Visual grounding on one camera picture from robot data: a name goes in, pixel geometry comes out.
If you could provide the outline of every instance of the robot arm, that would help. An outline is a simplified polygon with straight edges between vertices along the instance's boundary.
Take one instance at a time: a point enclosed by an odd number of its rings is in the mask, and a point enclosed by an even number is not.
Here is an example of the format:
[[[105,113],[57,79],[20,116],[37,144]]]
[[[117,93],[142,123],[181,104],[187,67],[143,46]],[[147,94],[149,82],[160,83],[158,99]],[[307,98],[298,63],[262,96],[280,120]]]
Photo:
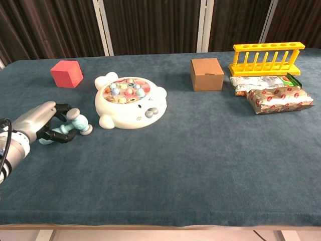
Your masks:
[[[70,109],[68,104],[56,104],[54,101],[48,101],[16,119],[12,123],[11,130],[9,130],[9,126],[3,128],[4,132],[0,133],[0,184],[27,156],[30,144],[35,140],[42,138],[67,143],[76,136],[77,130],[62,134],[51,129],[52,117],[55,116],[65,122],[67,120],[64,115]],[[10,141],[9,148],[6,148],[7,141]]]

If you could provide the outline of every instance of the snack package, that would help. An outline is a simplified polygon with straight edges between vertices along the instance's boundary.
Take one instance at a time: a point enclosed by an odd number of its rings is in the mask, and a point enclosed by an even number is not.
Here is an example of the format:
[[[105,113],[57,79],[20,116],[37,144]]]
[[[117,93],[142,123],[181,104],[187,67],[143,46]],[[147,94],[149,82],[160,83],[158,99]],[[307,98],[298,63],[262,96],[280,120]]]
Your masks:
[[[253,89],[248,93],[247,100],[256,114],[303,110],[313,106],[311,96],[299,86]]]
[[[236,96],[246,96],[252,89],[270,89],[277,87],[300,86],[302,84],[291,74],[286,76],[245,76],[230,77]]]

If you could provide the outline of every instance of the brown curtain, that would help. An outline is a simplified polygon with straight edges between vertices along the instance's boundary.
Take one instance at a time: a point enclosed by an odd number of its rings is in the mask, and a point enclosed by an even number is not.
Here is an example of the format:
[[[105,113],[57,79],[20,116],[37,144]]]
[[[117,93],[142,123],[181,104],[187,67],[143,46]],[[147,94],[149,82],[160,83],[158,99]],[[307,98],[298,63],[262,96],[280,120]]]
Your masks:
[[[0,58],[104,56],[92,1],[1,0]]]
[[[279,0],[266,36],[266,43],[302,42],[321,48],[321,1]]]
[[[215,0],[209,52],[258,43],[271,0]]]
[[[201,0],[104,0],[115,55],[196,52]]]

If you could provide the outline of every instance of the red cube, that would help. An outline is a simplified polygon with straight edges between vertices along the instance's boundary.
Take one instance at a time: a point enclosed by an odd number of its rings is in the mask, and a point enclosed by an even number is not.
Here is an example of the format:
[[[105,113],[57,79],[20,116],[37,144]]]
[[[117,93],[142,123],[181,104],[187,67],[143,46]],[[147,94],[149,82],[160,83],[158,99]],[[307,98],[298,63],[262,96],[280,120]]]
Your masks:
[[[84,78],[78,61],[61,60],[50,71],[60,88],[75,88]]]

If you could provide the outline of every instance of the cardboard box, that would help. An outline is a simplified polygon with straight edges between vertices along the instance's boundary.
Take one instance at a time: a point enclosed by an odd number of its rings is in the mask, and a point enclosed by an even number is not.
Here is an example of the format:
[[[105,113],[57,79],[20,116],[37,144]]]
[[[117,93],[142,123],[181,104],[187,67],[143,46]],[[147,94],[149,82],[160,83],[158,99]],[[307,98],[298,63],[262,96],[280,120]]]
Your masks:
[[[224,72],[216,58],[192,59],[191,78],[194,91],[222,90]]]

